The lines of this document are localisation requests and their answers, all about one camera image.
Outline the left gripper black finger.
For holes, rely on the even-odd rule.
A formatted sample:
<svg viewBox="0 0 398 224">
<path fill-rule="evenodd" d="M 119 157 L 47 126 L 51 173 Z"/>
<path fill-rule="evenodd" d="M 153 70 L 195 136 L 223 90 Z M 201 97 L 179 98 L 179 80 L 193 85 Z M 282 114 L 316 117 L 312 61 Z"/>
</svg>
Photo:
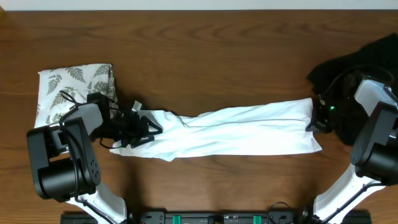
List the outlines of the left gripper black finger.
<svg viewBox="0 0 398 224">
<path fill-rule="evenodd" d="M 141 122 L 141 131 L 145 136 L 157 135 L 163 132 L 162 128 L 156 125 L 153 121 L 151 121 L 148 117 L 142 116 L 140 118 Z"/>
<path fill-rule="evenodd" d="M 133 134 L 129 141 L 129 146 L 135 148 L 154 140 L 155 133 Z"/>
</svg>

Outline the white printed t-shirt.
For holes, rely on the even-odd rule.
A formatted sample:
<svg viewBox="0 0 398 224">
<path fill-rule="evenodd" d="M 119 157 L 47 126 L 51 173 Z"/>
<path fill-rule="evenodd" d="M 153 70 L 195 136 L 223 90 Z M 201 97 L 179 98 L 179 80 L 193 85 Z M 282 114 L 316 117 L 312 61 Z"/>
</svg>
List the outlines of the white printed t-shirt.
<svg viewBox="0 0 398 224">
<path fill-rule="evenodd" d="M 195 117 L 164 110 L 140 110 L 162 128 L 154 140 L 141 146 L 110 150 L 121 156 L 172 161 L 179 157 L 212 155 L 278 156 L 322 150 L 311 131 L 313 101 L 304 98 L 257 106 L 210 111 Z"/>
</svg>

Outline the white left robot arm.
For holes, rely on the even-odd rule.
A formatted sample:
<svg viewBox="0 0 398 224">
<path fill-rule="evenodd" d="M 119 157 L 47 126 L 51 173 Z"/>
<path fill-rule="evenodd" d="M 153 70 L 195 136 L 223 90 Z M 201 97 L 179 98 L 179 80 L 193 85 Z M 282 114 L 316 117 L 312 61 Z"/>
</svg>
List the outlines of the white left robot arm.
<svg viewBox="0 0 398 224">
<path fill-rule="evenodd" d="M 34 187 L 42 199 L 70 203 L 82 214 L 63 214 L 61 223 L 136 223 L 125 200 L 101 180 L 100 166 L 92 143 L 112 139 L 122 146 L 152 142 L 162 128 L 136 112 L 94 100 L 75 104 L 55 126 L 27 133 Z"/>
</svg>

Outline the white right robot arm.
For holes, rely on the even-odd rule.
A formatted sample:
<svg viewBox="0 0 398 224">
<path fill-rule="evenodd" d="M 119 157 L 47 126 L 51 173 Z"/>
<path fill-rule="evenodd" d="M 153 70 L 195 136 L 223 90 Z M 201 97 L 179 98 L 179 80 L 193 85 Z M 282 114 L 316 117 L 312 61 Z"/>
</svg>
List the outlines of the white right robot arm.
<svg viewBox="0 0 398 224">
<path fill-rule="evenodd" d="M 375 80 L 363 80 L 354 95 L 369 116 L 351 151 L 343 175 L 311 207 L 301 223 L 342 223 L 358 218 L 355 207 L 366 197 L 397 184 L 397 97 Z"/>
</svg>

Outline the black garment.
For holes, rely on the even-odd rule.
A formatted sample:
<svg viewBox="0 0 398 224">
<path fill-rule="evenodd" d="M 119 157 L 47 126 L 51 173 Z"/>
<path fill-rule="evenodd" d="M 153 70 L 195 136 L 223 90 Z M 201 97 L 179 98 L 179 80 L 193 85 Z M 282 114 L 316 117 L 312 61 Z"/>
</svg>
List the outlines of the black garment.
<svg viewBox="0 0 398 224">
<path fill-rule="evenodd" d="M 371 42 L 358 51 L 317 65 L 308 75 L 313 92 L 321 100 L 336 106 L 333 131 L 352 146 L 368 115 L 354 95 L 365 79 L 391 87 L 397 94 L 397 34 Z"/>
</svg>

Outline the fern-print fabric bag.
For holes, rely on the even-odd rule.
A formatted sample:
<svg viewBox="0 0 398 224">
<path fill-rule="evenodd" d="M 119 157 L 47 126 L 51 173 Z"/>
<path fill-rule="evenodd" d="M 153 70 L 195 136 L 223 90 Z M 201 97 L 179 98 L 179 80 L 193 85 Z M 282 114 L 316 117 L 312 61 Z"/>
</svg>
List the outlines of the fern-print fabric bag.
<svg viewBox="0 0 398 224">
<path fill-rule="evenodd" d="M 39 93 L 35 128 L 57 123 L 69 112 L 74 103 L 67 101 L 61 91 L 77 102 L 87 102 L 90 93 L 100 92 L 117 101 L 113 66 L 110 63 L 94 63 L 52 70 L 39 74 Z"/>
</svg>

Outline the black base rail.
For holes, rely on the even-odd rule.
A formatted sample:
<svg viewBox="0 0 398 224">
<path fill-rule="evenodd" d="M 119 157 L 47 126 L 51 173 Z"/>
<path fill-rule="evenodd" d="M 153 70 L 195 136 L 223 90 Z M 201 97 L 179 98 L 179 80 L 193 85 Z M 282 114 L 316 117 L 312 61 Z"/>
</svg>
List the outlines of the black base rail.
<svg viewBox="0 0 398 224">
<path fill-rule="evenodd" d="M 310 219 L 308 210 L 303 215 L 291 207 L 273 208 L 270 211 L 241 213 L 200 213 L 200 212 L 167 212 L 154 210 L 142 213 L 141 216 L 129 214 L 122 223 L 134 224 L 297 224 L 321 223 L 316 218 Z M 64 213 L 60 217 L 61 224 L 99 223 L 86 213 Z M 342 224 L 372 224 L 371 214 L 367 210 L 352 210 L 342 221 Z"/>
</svg>

